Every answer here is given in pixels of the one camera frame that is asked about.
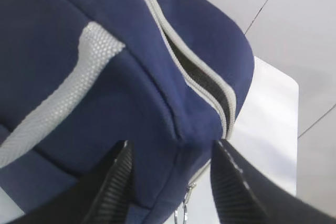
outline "white table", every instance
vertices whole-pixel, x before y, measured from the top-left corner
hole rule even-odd
[[[297,83],[255,58],[253,81],[230,142],[260,172],[296,194]],[[179,223],[183,211],[179,208]],[[197,182],[188,204],[189,224],[219,224],[208,171]],[[174,224],[171,216],[165,224]]]

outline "zipper pull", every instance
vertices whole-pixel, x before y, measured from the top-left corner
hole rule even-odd
[[[188,222],[188,203],[189,203],[189,200],[190,200],[190,197],[191,197],[191,193],[193,192],[193,189],[196,187],[196,183],[192,183],[191,185],[189,185],[187,187],[187,193],[184,197],[184,200],[183,200],[183,224],[187,224]],[[177,210],[175,210],[174,212],[174,220],[175,220],[175,224],[179,224],[178,222],[178,213],[177,213]]]

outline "white trim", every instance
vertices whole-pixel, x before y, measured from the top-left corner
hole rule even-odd
[[[202,86],[200,86],[197,82],[194,81],[194,79],[192,79],[188,73],[184,70],[184,68],[181,66],[180,62],[178,61],[175,53],[173,52],[171,46],[169,45],[169,42],[162,30],[162,27],[159,23],[159,20],[156,16],[156,13],[150,3],[149,0],[144,0],[147,4],[147,7],[150,11],[150,13],[153,16],[154,21],[156,22],[156,25],[158,26],[158,29],[161,33],[161,37],[168,49],[168,52],[170,54],[170,56],[172,57],[174,63],[176,64],[177,68],[179,69],[179,71],[181,72],[186,84],[194,90],[194,92],[196,92],[203,100],[205,100],[219,115],[220,117],[220,122],[222,124],[222,128],[223,128],[223,135],[226,135],[226,118],[225,118],[225,114],[223,111],[222,106],[218,103],[218,101],[206,90],[204,89]]]
[[[229,139],[233,130],[236,116],[236,95],[232,87],[223,80],[212,68],[210,68],[202,59],[200,59],[182,40],[182,38],[177,34],[173,27],[166,20],[157,0],[149,0],[151,6],[154,8],[159,24],[169,36],[169,38],[175,43],[178,49],[186,56],[190,61],[197,65],[202,71],[204,71],[210,78],[212,78],[217,85],[223,90],[226,95],[229,110],[230,110],[230,121],[228,132],[224,134],[223,138]]]
[[[0,146],[0,168],[27,153],[53,131],[83,99],[110,59],[124,47],[99,24],[90,22],[79,38],[78,62],[72,73]]]

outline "zipper teeth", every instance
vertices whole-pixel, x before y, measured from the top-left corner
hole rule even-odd
[[[181,72],[181,74],[183,75],[186,84],[192,88],[201,98],[203,98],[219,115],[220,120],[221,120],[221,124],[222,124],[222,128],[223,128],[223,137],[227,136],[227,132],[226,132],[226,118],[225,118],[225,113],[224,110],[222,108],[222,106],[220,105],[220,103],[206,90],[204,89],[202,86],[200,86],[196,81],[194,81],[194,79],[192,79],[189,74],[185,71],[185,69],[182,67],[181,63],[179,62],[179,60],[177,59],[174,51],[172,50],[171,46],[169,45],[169,42],[164,34],[164,31],[162,29],[162,26],[160,24],[160,21],[157,17],[157,14],[155,12],[155,9],[153,7],[153,2],[151,0],[144,0],[147,7],[149,8],[150,13],[152,14],[154,21],[156,23],[156,25],[159,28],[159,31],[161,33],[161,36],[163,38],[163,41],[174,61],[174,63],[176,64],[176,66],[178,67],[179,71]],[[201,167],[195,174],[194,176],[190,179],[189,184],[188,185],[192,185],[193,183],[195,183],[208,169],[210,165],[210,161],[208,161],[203,167]]]
[[[229,139],[233,130],[233,125],[235,122],[235,114],[236,114],[236,96],[235,92],[230,85],[228,85],[214,70],[212,70],[205,62],[203,62],[199,57],[197,57],[191,49],[183,42],[181,37],[176,33],[176,31],[172,28],[169,22],[164,17],[162,10],[157,2],[157,0],[149,0],[151,2],[152,7],[154,8],[154,12],[159,20],[159,24],[162,26],[163,30],[167,33],[170,40],[174,42],[174,44],[178,47],[178,49],[198,68],[200,68],[205,74],[207,74],[223,91],[227,98],[227,102],[229,104],[230,110],[230,118],[228,125],[228,131],[224,131],[222,138]],[[223,120],[225,118],[225,114],[219,115]]]

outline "white piping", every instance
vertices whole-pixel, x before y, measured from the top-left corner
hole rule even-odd
[[[201,98],[203,98],[219,115],[220,120],[221,120],[221,124],[222,124],[222,128],[223,128],[223,135],[226,135],[226,118],[225,118],[225,114],[223,111],[222,106],[218,103],[218,101],[206,90],[204,89],[202,86],[200,86],[197,82],[194,81],[194,79],[192,79],[187,72],[184,70],[184,68],[181,66],[180,62],[178,61],[174,51],[172,50],[171,46],[169,45],[169,42],[162,30],[162,27],[159,23],[159,20],[155,14],[155,11],[153,9],[153,6],[151,5],[149,0],[144,0],[149,8],[149,11],[151,12],[156,25],[158,26],[158,29],[161,33],[162,39],[169,51],[169,54],[171,55],[174,63],[176,64],[176,66],[178,67],[179,71],[182,73],[186,84],[193,89]]]
[[[228,85],[223,78],[221,78],[212,68],[210,68],[202,59],[200,59],[182,40],[173,27],[166,20],[157,0],[149,0],[154,8],[155,14],[159,23],[169,38],[174,42],[178,49],[186,56],[190,61],[197,65],[202,71],[204,71],[210,78],[212,78],[217,85],[223,90],[226,95],[228,106],[230,110],[230,121],[228,122],[228,132],[223,130],[223,138],[229,139],[233,130],[236,115],[236,95],[235,91],[230,85]]]

